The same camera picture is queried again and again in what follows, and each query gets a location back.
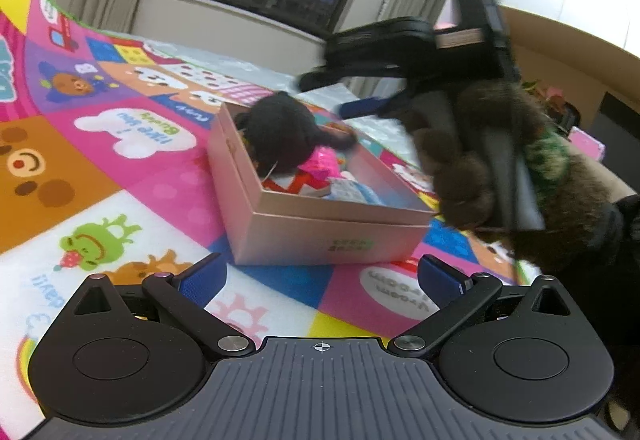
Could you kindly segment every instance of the black plush toy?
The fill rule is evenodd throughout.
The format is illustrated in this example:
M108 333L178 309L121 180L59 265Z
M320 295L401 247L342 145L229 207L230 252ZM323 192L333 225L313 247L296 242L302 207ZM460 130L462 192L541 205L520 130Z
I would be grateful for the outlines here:
M258 100L234 121L261 178L294 172L318 146L344 152L358 142L354 133L339 136L318 127L308 108L285 91Z

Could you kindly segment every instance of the pink fabric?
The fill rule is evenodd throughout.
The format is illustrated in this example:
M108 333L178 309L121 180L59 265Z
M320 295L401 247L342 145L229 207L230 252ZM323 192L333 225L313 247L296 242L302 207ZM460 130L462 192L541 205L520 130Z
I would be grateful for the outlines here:
M106 36L87 30L74 23L59 11L50 12L53 13L53 18L45 18L44 11L46 10L43 10L42 6L41 0L31 0L31 9L29 10L29 38L31 41L36 42L39 47L65 57L91 62L94 60L94 56L86 42L86 36L100 41L109 40ZM73 46L69 45L65 48L55 44L53 42L54 39L52 39L52 32L65 34L64 39L59 36L56 40L64 40L67 44L73 44Z
M340 164L335 151L329 147L316 147L311 158L300 166L316 180L340 178Z

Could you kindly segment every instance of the play mat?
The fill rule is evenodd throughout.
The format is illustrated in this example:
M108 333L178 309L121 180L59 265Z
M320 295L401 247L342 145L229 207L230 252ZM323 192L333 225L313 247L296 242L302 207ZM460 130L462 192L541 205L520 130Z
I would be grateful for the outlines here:
M208 130L221 100L250 105L291 78L97 32L48 0L0 0L0 12L0 439L21 438L42 419L26 378L30 355L91 272L134 283L220 252L228 281L207 310L257 344L268 335L393 337L437 309L415 280L424 253L515 281L497 245L438 219L402 264L234 266L207 168ZM301 98L327 122L328 104L353 95L340 86ZM354 126L437 207L429 180L398 157L410 153L371 136L393 140L385 123Z

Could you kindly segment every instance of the green knitted fabric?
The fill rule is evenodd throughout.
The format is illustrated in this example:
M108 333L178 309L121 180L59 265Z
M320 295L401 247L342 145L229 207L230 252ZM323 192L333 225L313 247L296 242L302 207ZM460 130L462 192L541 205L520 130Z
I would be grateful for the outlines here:
M552 129L545 129L540 138L525 146L524 154L542 208L569 171L569 152Z

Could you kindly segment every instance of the pink box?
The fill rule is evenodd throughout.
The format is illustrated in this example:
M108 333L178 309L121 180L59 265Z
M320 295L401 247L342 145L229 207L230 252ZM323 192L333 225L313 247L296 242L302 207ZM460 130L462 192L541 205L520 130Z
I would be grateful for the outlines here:
M239 265L389 263L411 257L433 212L363 146L349 170L392 206L322 200L262 188L224 104L209 137L209 164L226 234Z

